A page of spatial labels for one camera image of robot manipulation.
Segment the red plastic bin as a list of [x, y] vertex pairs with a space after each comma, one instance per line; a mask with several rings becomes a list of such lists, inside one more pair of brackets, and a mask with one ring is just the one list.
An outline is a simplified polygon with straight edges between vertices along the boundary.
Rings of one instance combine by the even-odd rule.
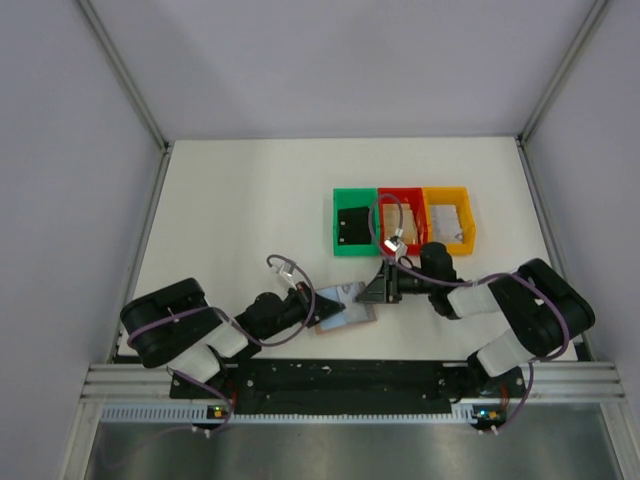
[[428, 241], [429, 221], [423, 191], [418, 187], [384, 187], [378, 189], [380, 243], [386, 253], [392, 251], [384, 244], [397, 230], [407, 246], [407, 254], [417, 257]]

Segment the green plastic bin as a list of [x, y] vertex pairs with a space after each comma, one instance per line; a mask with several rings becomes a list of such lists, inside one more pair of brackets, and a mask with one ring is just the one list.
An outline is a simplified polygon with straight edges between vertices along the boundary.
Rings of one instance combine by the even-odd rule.
[[337, 257], [379, 256], [369, 230], [370, 208], [374, 206], [372, 225], [380, 233], [379, 210], [374, 204], [376, 188], [335, 188], [333, 190], [333, 254]]

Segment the yellow plastic bin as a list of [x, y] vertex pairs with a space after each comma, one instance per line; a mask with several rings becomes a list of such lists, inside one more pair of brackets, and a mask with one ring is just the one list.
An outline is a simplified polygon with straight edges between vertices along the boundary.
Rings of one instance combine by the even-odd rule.
[[465, 187], [424, 187], [428, 241], [446, 246], [453, 256], [469, 256], [475, 247], [476, 225]]

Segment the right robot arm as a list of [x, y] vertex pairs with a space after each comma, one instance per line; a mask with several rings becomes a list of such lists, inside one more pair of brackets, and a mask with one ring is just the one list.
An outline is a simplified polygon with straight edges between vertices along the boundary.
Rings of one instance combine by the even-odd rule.
[[397, 304], [405, 294], [425, 295], [434, 311], [449, 320], [504, 316], [508, 330], [467, 359], [467, 384], [481, 396], [492, 394], [519, 365], [561, 356], [571, 340], [595, 324], [587, 300], [545, 261], [534, 258], [512, 273], [465, 281], [438, 242], [421, 247], [419, 266], [385, 258], [356, 301]]

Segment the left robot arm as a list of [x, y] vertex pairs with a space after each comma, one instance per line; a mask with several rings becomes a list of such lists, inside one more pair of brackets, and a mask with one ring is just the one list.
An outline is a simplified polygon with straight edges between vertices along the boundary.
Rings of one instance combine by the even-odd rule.
[[294, 261], [271, 255], [267, 265], [288, 285], [287, 294], [261, 293], [235, 317], [210, 305], [194, 278], [131, 301], [120, 311], [127, 346], [145, 368], [185, 373], [197, 390], [212, 397], [226, 387], [227, 361], [280, 347], [346, 309], [317, 293]]

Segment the black cards stack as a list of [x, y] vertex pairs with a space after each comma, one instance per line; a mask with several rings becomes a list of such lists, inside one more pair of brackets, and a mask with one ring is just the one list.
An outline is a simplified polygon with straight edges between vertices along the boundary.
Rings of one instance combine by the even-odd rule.
[[337, 241], [339, 245], [369, 245], [372, 243], [368, 227], [370, 209], [366, 206], [337, 211]]

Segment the gold cards stack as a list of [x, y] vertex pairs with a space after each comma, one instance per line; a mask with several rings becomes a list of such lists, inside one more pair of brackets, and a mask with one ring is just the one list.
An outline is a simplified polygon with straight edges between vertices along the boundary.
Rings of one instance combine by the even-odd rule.
[[402, 210], [393, 203], [383, 205], [383, 237], [390, 238], [401, 230], [401, 240], [407, 245], [417, 245], [419, 242], [419, 233], [415, 216], [411, 206], [402, 203]]

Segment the silver cards stack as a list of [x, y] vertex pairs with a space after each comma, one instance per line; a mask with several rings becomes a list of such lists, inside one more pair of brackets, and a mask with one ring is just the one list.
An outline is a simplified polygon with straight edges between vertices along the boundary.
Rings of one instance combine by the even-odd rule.
[[432, 205], [430, 215], [434, 241], [443, 244], [462, 244], [464, 242], [464, 233], [455, 205]]

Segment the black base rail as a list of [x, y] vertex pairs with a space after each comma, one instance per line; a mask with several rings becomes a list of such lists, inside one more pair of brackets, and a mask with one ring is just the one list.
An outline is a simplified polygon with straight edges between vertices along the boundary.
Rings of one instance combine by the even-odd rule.
[[478, 379], [466, 363], [254, 358], [224, 365], [206, 384], [241, 415], [393, 415], [449, 413], [464, 399], [503, 401], [503, 387]]

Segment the aluminium frame profile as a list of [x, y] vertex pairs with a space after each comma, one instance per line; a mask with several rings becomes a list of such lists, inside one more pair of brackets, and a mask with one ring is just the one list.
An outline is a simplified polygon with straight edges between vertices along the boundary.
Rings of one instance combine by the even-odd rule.
[[143, 94], [138, 88], [129, 68], [122, 58], [116, 44], [111, 38], [100, 15], [89, 0], [74, 0], [73, 4], [78, 9], [85, 21], [91, 35], [96, 40], [106, 62], [112, 71], [119, 87], [138, 117], [142, 126], [149, 134], [158, 150], [165, 153], [170, 146], [170, 142], [162, 133], [161, 128], [154, 118]]

